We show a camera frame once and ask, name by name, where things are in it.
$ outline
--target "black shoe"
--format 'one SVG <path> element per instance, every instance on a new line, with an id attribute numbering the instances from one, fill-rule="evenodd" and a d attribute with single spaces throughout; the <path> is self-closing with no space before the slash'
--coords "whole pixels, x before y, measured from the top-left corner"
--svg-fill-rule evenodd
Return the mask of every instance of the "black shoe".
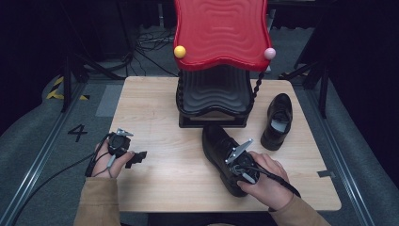
<path id="1" fill-rule="evenodd" d="M 219 125 L 205 125 L 202 130 L 202 148 L 206 158 L 217 168 L 220 178 L 229 192 L 236 197 L 247 195 L 238 185 L 242 177 L 234 175 L 225 160 L 230 156 L 232 148 L 239 144 Z"/>
<path id="2" fill-rule="evenodd" d="M 290 132 L 292 121 L 291 99 L 287 94 L 280 93 L 267 109 L 267 125 L 262 134 L 262 145 L 269 151 L 278 150 Z"/>

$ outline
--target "human hand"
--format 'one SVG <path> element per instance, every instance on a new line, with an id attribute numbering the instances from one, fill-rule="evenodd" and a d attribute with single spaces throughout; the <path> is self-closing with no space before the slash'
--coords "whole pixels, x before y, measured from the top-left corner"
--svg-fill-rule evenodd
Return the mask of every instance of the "human hand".
<path id="1" fill-rule="evenodd" d="M 273 160 L 267 153 L 248 153 L 252 155 L 255 162 L 263 168 L 280 176 L 289 183 L 287 172 L 284 170 L 280 162 Z M 255 185 L 243 181 L 238 181 L 237 184 L 243 191 L 274 210 L 279 210 L 284 207 L 294 196 L 293 192 L 280 185 L 278 182 L 268 178 L 263 173 L 261 173 L 261 176 Z"/>
<path id="2" fill-rule="evenodd" d="M 116 158 L 114 164 L 110 169 L 107 169 L 107 164 L 112 155 L 108 153 L 108 143 L 109 139 L 106 139 L 103 146 L 97 153 L 96 159 L 97 163 L 93 169 L 91 176 L 104 177 L 104 178 L 117 178 L 120 175 L 122 167 L 135 155 L 132 152 L 126 152 L 119 158 Z"/>

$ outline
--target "yellow ball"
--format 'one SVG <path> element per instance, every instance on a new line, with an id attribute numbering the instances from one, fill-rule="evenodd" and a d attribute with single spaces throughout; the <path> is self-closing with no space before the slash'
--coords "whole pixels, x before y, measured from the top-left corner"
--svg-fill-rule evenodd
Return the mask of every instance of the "yellow ball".
<path id="1" fill-rule="evenodd" d="M 178 45 L 173 53 L 177 58 L 183 58 L 185 56 L 185 48 L 182 45 Z"/>

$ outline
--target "person's arm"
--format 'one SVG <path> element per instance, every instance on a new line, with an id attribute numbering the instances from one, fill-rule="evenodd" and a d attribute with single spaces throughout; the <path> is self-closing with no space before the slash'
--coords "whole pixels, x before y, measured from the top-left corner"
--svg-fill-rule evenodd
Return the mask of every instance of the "person's arm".
<path id="1" fill-rule="evenodd" d="M 118 204 L 117 177 L 121 168 L 132 157 L 133 153 L 127 152 L 117 158 L 112 167 L 106 170 L 106 165 L 111 158 L 107 150 L 108 140 L 99 150 L 99 158 L 92 176 L 86 179 L 80 196 L 79 207 L 73 225 L 120 225 L 120 209 Z"/>
<path id="2" fill-rule="evenodd" d="M 289 182 L 287 172 L 280 162 L 273 160 L 266 153 L 249 153 L 255 162 L 263 168 Z M 255 185 L 242 181 L 237 184 L 243 191 L 268 206 L 270 215 L 278 225 L 329 225 L 311 206 L 264 174 L 261 174 L 259 181 Z"/>

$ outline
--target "gray floor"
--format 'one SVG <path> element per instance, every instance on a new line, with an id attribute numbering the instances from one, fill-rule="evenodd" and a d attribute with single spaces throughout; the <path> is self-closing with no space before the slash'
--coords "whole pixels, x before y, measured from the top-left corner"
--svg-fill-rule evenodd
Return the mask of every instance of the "gray floor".
<path id="1" fill-rule="evenodd" d="M 311 29 L 285 28 L 270 31 L 278 54 L 270 65 L 271 73 L 266 75 L 266 80 L 277 79 L 279 74 L 294 69 L 311 32 Z M 147 76 L 172 76 L 145 57 L 135 56 L 132 68 L 128 68 L 129 75 L 144 75 L 145 71 Z M 177 73 L 171 44 L 146 52 L 146 56 L 169 72 Z M 108 60 L 102 64 L 110 66 L 118 61 Z M 125 69 L 115 73 L 126 74 Z M 16 121 L 0 137 L 0 225 L 9 225 L 8 219 L 15 217 L 32 188 L 93 152 L 94 145 L 109 130 L 122 81 L 92 74 L 87 84 L 74 83 L 75 101 L 68 112 L 60 114 L 62 100 L 45 99 L 56 78 L 57 74 L 43 91 L 43 104 Z M 327 168 L 335 175 L 332 181 L 343 204 L 339 211 L 321 214 L 332 225 L 399 225 L 398 189 L 351 121 L 333 85 L 328 87 L 327 119 L 324 120 L 316 108 L 317 88 L 304 90 L 299 85 L 302 79 L 298 77 L 292 83 Z M 89 100 L 78 100 L 83 94 L 89 95 Z M 84 125 L 84 131 L 88 133 L 76 142 L 77 136 L 68 132 L 78 125 Z M 86 166 L 87 161 L 61 173 L 44 186 L 28 203 L 17 225 L 71 225 Z M 135 226 L 147 224 L 145 213 L 121 213 L 121 218 Z"/>

